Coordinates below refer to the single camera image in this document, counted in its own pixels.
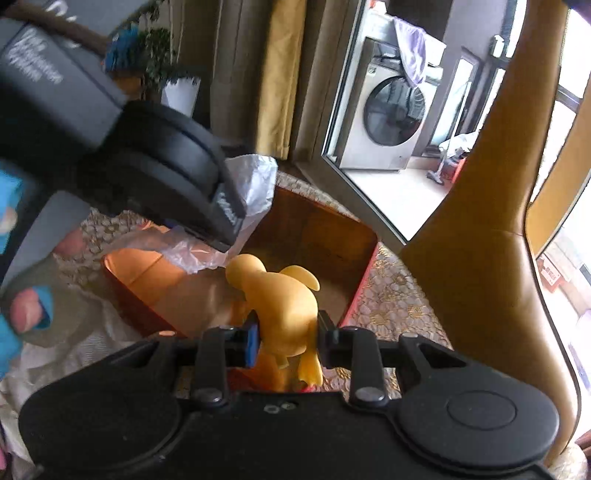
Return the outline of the hand in blue glove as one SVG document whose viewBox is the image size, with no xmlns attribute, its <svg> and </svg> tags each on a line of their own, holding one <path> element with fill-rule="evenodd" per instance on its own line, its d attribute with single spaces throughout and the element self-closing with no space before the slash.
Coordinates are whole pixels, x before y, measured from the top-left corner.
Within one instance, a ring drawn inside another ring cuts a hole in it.
<svg viewBox="0 0 591 480">
<path fill-rule="evenodd" d="M 22 197 L 23 182 L 1 171 L 1 253 L 4 254 L 18 220 L 16 208 Z M 48 286 L 33 286 L 16 294 L 7 314 L 1 314 L 1 377 L 23 347 L 21 336 L 51 326 L 54 301 Z"/>
</svg>

